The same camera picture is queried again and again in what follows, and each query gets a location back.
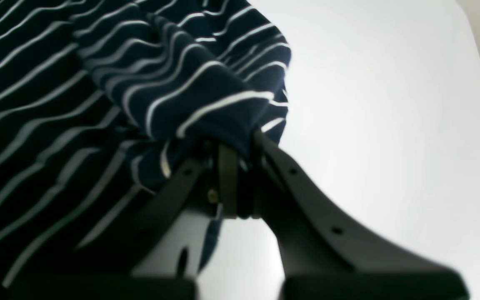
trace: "metal bolt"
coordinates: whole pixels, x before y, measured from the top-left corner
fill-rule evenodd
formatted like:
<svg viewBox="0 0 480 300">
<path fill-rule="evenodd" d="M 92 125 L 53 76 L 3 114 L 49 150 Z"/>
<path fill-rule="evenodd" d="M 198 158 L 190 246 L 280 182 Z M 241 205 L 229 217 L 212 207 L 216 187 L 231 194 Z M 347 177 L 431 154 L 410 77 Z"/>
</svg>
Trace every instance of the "metal bolt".
<svg viewBox="0 0 480 300">
<path fill-rule="evenodd" d="M 208 190 L 207 198 L 209 203 L 212 203 L 212 204 L 218 203 L 219 201 L 218 193 L 215 188 L 210 188 L 210 190 Z"/>
</svg>

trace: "black mount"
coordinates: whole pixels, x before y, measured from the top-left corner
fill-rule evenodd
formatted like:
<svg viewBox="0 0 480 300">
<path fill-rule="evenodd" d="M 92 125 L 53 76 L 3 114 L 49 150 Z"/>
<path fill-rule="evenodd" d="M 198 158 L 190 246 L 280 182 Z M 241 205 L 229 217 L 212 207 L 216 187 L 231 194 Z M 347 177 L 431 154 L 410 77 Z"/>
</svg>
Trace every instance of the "black mount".
<svg viewBox="0 0 480 300">
<path fill-rule="evenodd" d="M 13 300 L 198 300 L 206 228 L 221 216 L 262 218 L 286 276 L 279 300 L 468 300 L 459 274 L 362 226 L 328 199 L 260 129 L 248 180 L 212 139 L 128 220 L 10 287 Z"/>
</svg>

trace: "striped shirt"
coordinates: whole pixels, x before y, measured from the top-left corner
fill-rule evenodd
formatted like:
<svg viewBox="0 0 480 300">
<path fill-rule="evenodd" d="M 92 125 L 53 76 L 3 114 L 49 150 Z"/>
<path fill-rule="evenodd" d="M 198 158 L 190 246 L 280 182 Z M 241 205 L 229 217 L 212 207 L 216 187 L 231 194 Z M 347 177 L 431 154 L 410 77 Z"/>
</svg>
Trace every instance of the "striped shirt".
<svg viewBox="0 0 480 300">
<path fill-rule="evenodd" d="M 0 291 L 135 214 L 198 138 L 279 143 L 290 57 L 245 0 L 0 0 Z"/>
</svg>

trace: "black plastic part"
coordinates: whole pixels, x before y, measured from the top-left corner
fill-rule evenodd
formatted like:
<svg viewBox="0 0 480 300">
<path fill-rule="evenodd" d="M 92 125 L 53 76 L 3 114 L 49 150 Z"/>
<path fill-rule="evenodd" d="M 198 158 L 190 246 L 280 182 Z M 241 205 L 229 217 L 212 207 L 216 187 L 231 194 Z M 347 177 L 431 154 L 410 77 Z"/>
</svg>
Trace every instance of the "black plastic part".
<svg viewBox="0 0 480 300">
<path fill-rule="evenodd" d="M 73 300 L 110 300 L 114 298 L 92 295 L 106 295 L 98 289 L 112 290 L 116 285 L 129 287 L 136 279 L 129 279 L 128 274 L 132 270 L 135 275 L 138 264 L 138 280 L 144 280 L 149 289 L 121 293 L 116 299 L 177 299 L 171 289 L 175 293 L 192 290 L 178 278 L 193 280 L 197 274 L 205 230 L 216 212 L 206 196 L 209 188 L 219 184 L 219 205 L 229 217 L 234 217 L 235 211 L 251 211 L 253 218 L 263 218 L 275 233 L 286 276 L 280 300 L 469 299 L 456 271 L 412 254 L 353 220 L 260 129 L 253 134 L 252 168 L 246 175 L 253 185 L 252 203 L 242 203 L 241 196 L 223 199 L 224 195 L 238 195 L 232 188 L 238 180 L 238 168 L 234 167 L 238 156 L 229 148 L 205 145 L 209 151 L 203 153 L 219 157 L 221 168 L 204 155 L 187 159 L 135 219 L 118 222 L 99 241 L 65 260 L 63 265 L 68 268 L 46 267 L 39 275 L 43 290 L 34 288 L 40 277 L 23 276 L 13 287 L 14 295 L 26 290 L 22 295 L 27 295 L 27 300 L 53 299 L 64 288 L 67 298 Z M 105 267 L 105 262 L 114 263 L 115 268 Z M 85 265 L 81 271 L 88 275 L 83 280 L 89 284 L 76 284 L 72 279 L 81 273 L 75 271 L 81 263 Z M 125 278 L 117 277 L 119 283 L 114 284 L 107 277 L 101 279 L 103 275 Z M 179 299 L 198 298 L 197 286 L 191 286 L 194 293 Z"/>
</svg>

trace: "white background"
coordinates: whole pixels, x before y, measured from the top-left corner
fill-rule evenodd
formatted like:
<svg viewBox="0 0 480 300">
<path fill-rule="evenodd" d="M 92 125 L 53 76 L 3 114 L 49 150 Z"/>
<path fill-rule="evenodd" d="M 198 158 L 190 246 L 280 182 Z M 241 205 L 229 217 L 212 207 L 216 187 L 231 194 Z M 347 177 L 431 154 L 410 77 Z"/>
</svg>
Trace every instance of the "white background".
<svg viewBox="0 0 480 300">
<path fill-rule="evenodd" d="M 480 58 L 454 0 L 251 0 L 292 46 L 280 147 L 346 213 L 480 300 Z M 226 221 L 202 300 L 274 300 L 275 236 Z"/>
</svg>

